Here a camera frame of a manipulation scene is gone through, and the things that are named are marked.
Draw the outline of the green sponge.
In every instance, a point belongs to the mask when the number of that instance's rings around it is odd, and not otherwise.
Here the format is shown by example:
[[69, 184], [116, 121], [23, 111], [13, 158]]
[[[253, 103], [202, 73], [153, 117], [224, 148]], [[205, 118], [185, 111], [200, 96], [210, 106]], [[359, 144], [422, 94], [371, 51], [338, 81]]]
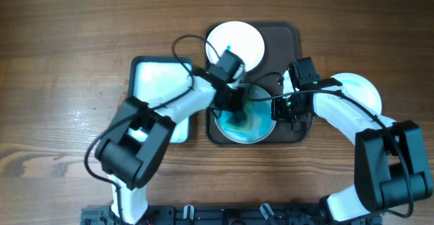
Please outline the green sponge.
[[231, 127], [246, 127], [250, 124], [250, 118], [243, 111], [237, 112], [223, 112], [220, 117], [220, 123], [222, 125]]

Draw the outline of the white plate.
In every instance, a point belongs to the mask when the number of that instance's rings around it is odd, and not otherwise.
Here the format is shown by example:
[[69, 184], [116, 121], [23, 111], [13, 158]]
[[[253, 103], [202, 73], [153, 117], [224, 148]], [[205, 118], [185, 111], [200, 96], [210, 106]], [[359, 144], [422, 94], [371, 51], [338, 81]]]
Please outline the white plate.
[[366, 78], [354, 73], [339, 73], [333, 75], [342, 86], [359, 102], [372, 109], [375, 113], [382, 113], [382, 100], [378, 90]]
[[255, 144], [264, 140], [275, 128], [276, 121], [271, 119], [271, 101], [246, 100], [242, 110], [250, 118], [246, 127], [222, 125], [220, 117], [225, 111], [216, 111], [214, 118], [217, 130], [226, 138], [226, 142], [237, 144]]
[[209, 62], [217, 63], [218, 56], [229, 50], [240, 57], [245, 64], [245, 71], [256, 68], [265, 53], [262, 35], [252, 25], [230, 21], [219, 24], [212, 29], [206, 40], [212, 45], [205, 45], [205, 52]]

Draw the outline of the white plate bottom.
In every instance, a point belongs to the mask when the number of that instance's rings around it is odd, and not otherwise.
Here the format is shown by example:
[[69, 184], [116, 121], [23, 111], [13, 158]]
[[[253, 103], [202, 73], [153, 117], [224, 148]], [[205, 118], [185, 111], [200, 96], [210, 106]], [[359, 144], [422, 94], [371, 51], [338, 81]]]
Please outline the white plate bottom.
[[372, 109], [375, 113], [382, 113], [382, 100], [378, 90], [366, 78], [354, 73], [339, 73], [333, 75], [342, 86], [359, 102]]

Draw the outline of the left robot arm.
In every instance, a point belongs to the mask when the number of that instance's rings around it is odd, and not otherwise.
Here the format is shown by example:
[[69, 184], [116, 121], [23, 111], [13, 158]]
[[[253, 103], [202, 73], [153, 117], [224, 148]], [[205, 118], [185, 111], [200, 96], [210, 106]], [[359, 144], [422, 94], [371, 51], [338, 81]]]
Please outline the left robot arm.
[[136, 224], [146, 213], [146, 185], [158, 170], [177, 124], [213, 106], [239, 110], [244, 90], [236, 85], [243, 60], [226, 50], [215, 64], [193, 68], [188, 58], [142, 57], [155, 64], [142, 93], [129, 96], [90, 148], [114, 188], [111, 212], [120, 224]]

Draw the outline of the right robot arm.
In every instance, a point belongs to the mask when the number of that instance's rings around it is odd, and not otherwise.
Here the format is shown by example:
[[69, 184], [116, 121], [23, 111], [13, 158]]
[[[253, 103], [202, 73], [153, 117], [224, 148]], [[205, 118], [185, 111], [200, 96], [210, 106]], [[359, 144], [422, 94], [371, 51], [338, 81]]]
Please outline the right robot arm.
[[281, 85], [272, 119], [325, 119], [355, 147], [353, 184], [322, 198], [323, 223], [348, 224], [384, 212], [408, 218], [415, 201], [433, 195], [421, 129], [383, 116], [379, 93], [367, 79], [353, 73], [321, 79], [312, 59], [301, 58], [289, 64]]

